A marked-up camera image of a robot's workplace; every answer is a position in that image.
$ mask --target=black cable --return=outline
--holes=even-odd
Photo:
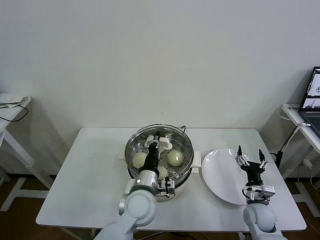
[[[242,194],[243,196],[245,196],[247,199],[251,199],[250,197],[247,196],[247,194],[245,194],[245,191],[242,189]]]
[[[295,130],[298,128],[299,124],[297,126],[295,126],[295,128],[293,129],[293,131],[290,133],[289,137],[285,140],[284,144],[282,145],[282,147],[280,148],[280,151],[282,152],[282,149],[284,148],[284,146],[286,145],[287,141],[291,138],[292,134],[294,134]]]
[[[193,236],[190,236],[190,235],[178,234],[178,233],[173,232],[173,231],[170,231],[170,233],[173,234],[173,235],[176,235],[176,236],[178,236],[178,237],[188,237],[188,238],[191,238],[191,239],[193,239],[193,240],[196,240]]]
[[[16,106],[19,106],[19,107],[23,108],[24,110],[26,110],[26,113],[25,113],[22,117],[20,117],[20,118],[17,119],[17,120],[10,120],[10,119],[6,119],[6,118],[0,116],[0,119],[6,120],[6,121],[8,121],[8,122],[19,122],[21,119],[23,119],[23,118],[28,114],[29,110],[28,110],[27,108],[25,108],[24,106],[21,106],[21,105],[19,105],[19,104],[16,105]],[[5,108],[9,108],[9,106],[2,106],[2,107],[0,107],[0,109],[5,109]]]

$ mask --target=white stand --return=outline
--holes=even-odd
[[[51,188],[53,184],[53,179],[37,164],[36,161],[26,152],[26,150],[14,139],[14,137],[6,130],[3,130],[4,140],[18,153],[18,159],[20,162],[33,174],[37,179],[40,180],[48,189]],[[10,178],[5,174],[7,178],[4,180],[10,181]],[[5,200],[4,204],[0,208],[0,211],[8,211],[16,197],[20,198],[37,198],[45,199],[49,191],[44,190],[24,190],[21,187],[24,185],[26,178],[19,178],[15,186],[13,187],[11,193]]]
[[[8,183],[10,182],[11,178],[0,169],[0,187],[2,186],[2,184],[4,184],[4,182]]]
[[[296,203],[305,203],[314,218],[320,217],[320,212],[310,197],[307,189],[302,182],[294,183],[300,194],[293,194],[292,197]]]
[[[32,198],[45,199],[48,195],[48,190],[25,190],[21,189],[27,179],[25,177],[19,178],[15,186],[11,190],[9,196],[4,201],[1,211],[7,212],[16,198]]]
[[[320,189],[320,180],[315,182],[315,184],[313,184],[313,186],[316,188],[316,189]]]
[[[311,145],[305,150],[304,148],[305,147],[303,146],[300,147],[296,151],[296,154],[294,154],[279,168],[283,179],[286,179],[297,168],[297,166],[314,150]]]

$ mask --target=white wall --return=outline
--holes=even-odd
[[[1,1],[0,91],[33,99],[9,130],[50,173],[81,127],[261,130],[320,64],[319,8],[318,0]]]

